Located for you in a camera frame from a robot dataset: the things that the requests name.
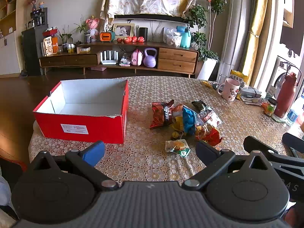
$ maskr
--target open box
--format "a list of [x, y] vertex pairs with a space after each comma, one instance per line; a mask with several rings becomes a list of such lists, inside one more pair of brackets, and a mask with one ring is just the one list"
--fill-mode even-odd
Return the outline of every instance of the open box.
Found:
[[128, 98], [127, 80], [61, 81], [33, 112], [45, 137], [124, 143]]

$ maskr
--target floral tablecloth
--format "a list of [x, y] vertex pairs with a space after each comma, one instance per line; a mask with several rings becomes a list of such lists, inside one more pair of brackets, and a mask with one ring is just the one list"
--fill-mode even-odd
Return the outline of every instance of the floral tablecloth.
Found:
[[[126, 140], [124, 144], [106, 144], [105, 155], [95, 167], [119, 183], [126, 180], [177, 180], [182, 183], [205, 167], [196, 156], [194, 140], [187, 141], [191, 152], [186, 158], [165, 152], [165, 141], [170, 140], [173, 128], [166, 126], [150, 130], [152, 102], [174, 99], [192, 107], [191, 101], [203, 100], [223, 121], [218, 127], [223, 140], [216, 148], [228, 148], [236, 154], [247, 154], [243, 141], [248, 135], [273, 147], [280, 154], [286, 154], [281, 141], [285, 132], [300, 138], [303, 135], [296, 125], [290, 127], [264, 115], [261, 107], [246, 105], [239, 100], [229, 103], [197, 79], [162, 76], [124, 79], [129, 80]], [[29, 158], [32, 161], [41, 150], [48, 150], [52, 155], [63, 155], [71, 149], [83, 150], [91, 144], [45, 138], [36, 128], [28, 147]]]

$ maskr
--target stack of magazines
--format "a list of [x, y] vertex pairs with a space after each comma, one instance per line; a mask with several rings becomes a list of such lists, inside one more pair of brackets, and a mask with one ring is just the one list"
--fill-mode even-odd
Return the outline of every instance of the stack of magazines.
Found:
[[120, 60], [119, 65], [124, 67], [129, 67], [131, 64], [131, 55], [124, 53], [123, 57]]

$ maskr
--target white planter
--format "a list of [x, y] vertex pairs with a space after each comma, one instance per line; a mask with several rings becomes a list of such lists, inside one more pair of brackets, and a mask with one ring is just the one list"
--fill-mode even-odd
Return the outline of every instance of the white planter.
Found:
[[197, 79], [205, 80], [205, 81], [209, 80], [216, 62], [217, 62], [216, 59], [207, 58], [207, 60], [204, 62], [203, 66], [202, 66], [202, 69], [201, 69]]

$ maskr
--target framed photo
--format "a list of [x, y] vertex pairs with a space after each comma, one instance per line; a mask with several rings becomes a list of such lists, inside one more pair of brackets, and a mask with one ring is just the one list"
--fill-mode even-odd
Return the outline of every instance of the framed photo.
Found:
[[115, 40], [118, 38], [126, 38], [126, 37], [133, 37], [134, 36], [134, 23], [115, 23], [113, 24], [113, 32], [115, 32]]

